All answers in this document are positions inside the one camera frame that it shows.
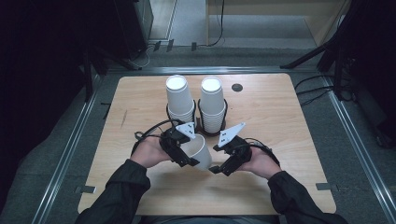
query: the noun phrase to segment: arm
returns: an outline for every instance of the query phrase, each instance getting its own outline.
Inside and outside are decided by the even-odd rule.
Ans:
[[[239,170],[249,171],[268,179],[271,189],[271,201],[275,210],[285,215],[289,224],[345,224],[342,217],[336,214],[323,213],[312,200],[306,188],[295,180],[263,151],[252,147],[252,158]]]
[[[170,160],[161,149],[159,138],[148,137],[134,154],[110,177],[106,189],[84,210],[76,223],[132,223],[142,195],[150,188],[146,171]]]

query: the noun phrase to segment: white paper cup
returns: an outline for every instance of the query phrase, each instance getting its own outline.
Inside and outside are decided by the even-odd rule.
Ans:
[[[192,107],[189,112],[187,112],[185,114],[180,114],[180,115],[172,112],[168,106],[168,114],[169,114],[170,119],[180,119],[181,121],[184,121],[186,123],[187,122],[195,122],[195,126],[196,126],[195,114],[194,114],[194,117],[192,116],[192,113],[194,113],[194,112],[195,112],[194,111],[194,103],[192,103]]]
[[[221,112],[224,105],[221,80],[218,77],[206,77],[201,83],[201,110],[215,115]]]
[[[212,165],[212,156],[202,135],[196,134],[194,139],[191,139],[188,143],[181,144],[180,147],[189,158],[199,161],[194,166],[198,170],[205,171]]]
[[[175,114],[186,114],[193,106],[189,85],[186,78],[180,75],[170,76],[166,79],[166,95],[168,108]]]
[[[201,111],[201,125],[204,124],[203,127],[207,133],[217,133],[218,131],[220,131],[222,122],[224,120],[225,107],[226,104],[223,103],[223,109],[220,113],[216,115],[209,115],[206,114],[204,111]]]

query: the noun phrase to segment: wooden table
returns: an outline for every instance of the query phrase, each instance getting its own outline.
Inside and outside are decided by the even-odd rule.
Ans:
[[[192,97],[198,101],[201,81],[206,76],[186,76]],[[261,140],[271,147],[282,169],[300,181],[324,212],[335,212],[329,190],[317,190],[327,183],[314,143],[306,125],[290,77],[287,74],[221,75],[224,97],[229,109],[227,127],[245,122],[238,134]],[[129,158],[134,133],[145,132],[166,120],[165,80],[168,77],[123,77],[117,87],[107,116],[87,186],[78,206],[81,212],[103,192],[113,172]],[[243,90],[236,92],[238,83]],[[207,137],[213,165],[229,156],[212,147],[218,137]],[[269,215],[276,214],[267,181],[247,172],[230,176],[202,172],[190,166],[180,168],[166,161],[148,169],[151,189],[143,196],[138,215]]]
[[[316,44],[323,44],[337,29],[350,0],[227,0],[224,15],[304,16]],[[209,16],[221,15],[221,1],[206,0],[206,44],[209,44]]]

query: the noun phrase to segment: hand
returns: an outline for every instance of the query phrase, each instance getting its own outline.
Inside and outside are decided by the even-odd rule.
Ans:
[[[271,178],[274,174],[281,172],[280,167],[265,152],[256,147],[251,147],[251,159],[242,164],[237,171],[250,171],[251,173]]]
[[[146,168],[170,160],[169,155],[160,146],[160,138],[152,136],[140,142],[134,154],[131,155],[131,161],[135,161]]]

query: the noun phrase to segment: black sleeve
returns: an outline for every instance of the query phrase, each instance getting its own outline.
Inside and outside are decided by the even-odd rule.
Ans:
[[[312,200],[306,188],[287,172],[273,175],[268,186],[275,210],[285,215],[289,224],[345,224],[347,221],[336,214],[323,213]]]
[[[126,162],[110,177],[106,189],[85,209],[76,223],[132,223],[142,195],[150,188],[147,169],[140,164]]]

